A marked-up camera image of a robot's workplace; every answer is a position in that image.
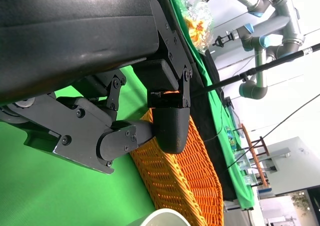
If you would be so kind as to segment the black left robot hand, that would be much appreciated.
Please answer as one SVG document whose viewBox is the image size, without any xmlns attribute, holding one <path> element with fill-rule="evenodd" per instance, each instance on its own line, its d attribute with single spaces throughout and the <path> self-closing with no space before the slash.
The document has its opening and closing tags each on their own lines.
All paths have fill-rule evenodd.
<svg viewBox="0 0 320 226">
<path fill-rule="evenodd" d="M 113 173 L 187 143 L 190 50 L 169 0 L 0 0 L 0 120 L 25 144 Z"/>
</svg>

